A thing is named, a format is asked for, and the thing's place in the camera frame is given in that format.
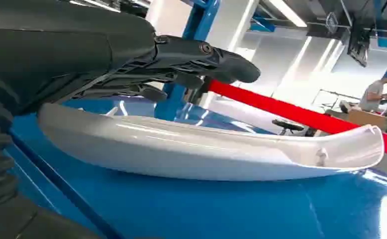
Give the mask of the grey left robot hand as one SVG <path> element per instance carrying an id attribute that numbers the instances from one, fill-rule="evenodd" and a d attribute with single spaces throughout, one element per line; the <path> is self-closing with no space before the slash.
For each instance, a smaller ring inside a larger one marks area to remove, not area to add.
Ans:
<path id="1" fill-rule="evenodd" d="M 60 0 L 0 0 L 0 239 L 95 239 L 90 229 L 20 194 L 11 174 L 15 116 L 73 97 L 112 96 L 147 83 L 196 89 L 202 76 L 252 83 L 260 70 L 199 40 L 157 35 L 126 12 Z"/>

